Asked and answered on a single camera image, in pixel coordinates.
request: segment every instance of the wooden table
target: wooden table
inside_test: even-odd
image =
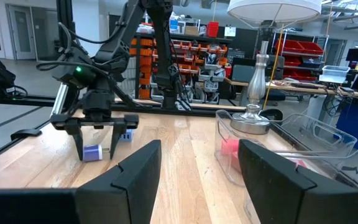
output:
[[[161,176],[151,223],[250,223],[243,210],[245,190],[226,179],[214,157],[215,118],[141,113],[139,120],[133,141],[120,142],[113,160],[105,156],[89,163],[78,160],[71,136],[48,124],[41,136],[0,155],[0,188],[78,187],[161,139]],[[109,147],[112,128],[82,130],[85,145]],[[292,149],[272,130],[255,138],[267,148]]]
[[[237,86],[248,86],[248,83],[245,82],[235,82],[232,81],[228,78],[225,78],[225,81],[228,82],[231,85],[237,85]],[[335,92],[332,90],[324,90],[323,88],[318,88],[318,89],[309,89],[309,88],[298,88],[298,87],[294,87],[294,86],[279,86],[279,85],[275,85],[274,83],[272,83],[270,85],[270,88],[272,90],[284,90],[284,91],[296,91],[296,92],[302,92],[302,93],[314,93],[314,94],[319,94],[319,95],[325,95],[325,94],[332,94],[335,95]],[[342,91],[342,94],[344,96],[349,96],[349,93],[346,93],[345,91]]]

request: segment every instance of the concrete floor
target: concrete floor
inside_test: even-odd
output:
[[[56,96],[60,83],[52,78],[52,71],[40,72],[35,68],[35,61],[1,60],[9,71],[16,74],[15,84],[25,88],[30,95]],[[221,100],[221,105],[231,105],[227,100]],[[289,101],[278,102],[277,108],[283,111],[284,117],[292,113],[302,113],[308,107],[308,100],[301,103]],[[26,113],[36,106],[0,105],[0,123]],[[10,135],[21,129],[30,129],[48,120],[52,108],[41,108],[27,116],[0,127],[0,147],[11,141]]]

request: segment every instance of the red storage bin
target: red storage bin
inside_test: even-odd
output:
[[[322,55],[324,52],[316,43],[304,41],[298,41],[298,43],[304,48],[303,53],[305,54]]]
[[[283,78],[293,78],[298,81],[316,81],[317,77],[311,77],[309,71],[284,70]]]
[[[298,59],[298,57],[285,57],[284,65],[288,66],[299,66],[301,64],[301,61]]]
[[[284,40],[281,40],[280,49],[278,48],[278,41],[276,42],[275,48],[278,50],[278,53],[280,54],[282,51]],[[296,52],[296,53],[302,53],[304,51],[304,48],[302,45],[298,43],[298,41],[295,40],[286,40],[284,45],[284,51],[286,52]]]
[[[219,22],[209,22],[206,26],[206,35],[208,37],[217,37],[219,30]]]

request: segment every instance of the pink object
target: pink object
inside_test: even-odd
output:
[[[222,155],[228,155],[239,150],[239,139],[222,140]]]
[[[233,167],[236,171],[241,172],[239,152],[236,151],[231,153],[230,166]]]

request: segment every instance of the shelf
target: shelf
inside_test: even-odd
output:
[[[318,70],[320,70],[319,68],[308,68],[308,67],[289,66],[289,65],[284,65],[284,68],[294,68],[294,69],[312,70],[312,71],[318,71]]]
[[[154,38],[153,34],[142,34],[142,33],[136,33],[136,35],[139,35],[140,37],[148,37],[148,38]],[[231,39],[225,39],[225,38],[211,38],[211,37],[200,37],[196,35],[183,35],[183,34],[171,34],[172,39],[180,39],[180,40],[197,40],[198,42],[208,42],[208,43],[219,43],[219,44],[230,44],[232,42]]]
[[[283,51],[283,55],[297,55],[297,56],[310,56],[310,57],[321,57],[323,55],[314,55],[314,54],[304,54],[304,53],[298,53],[298,52],[285,52]]]

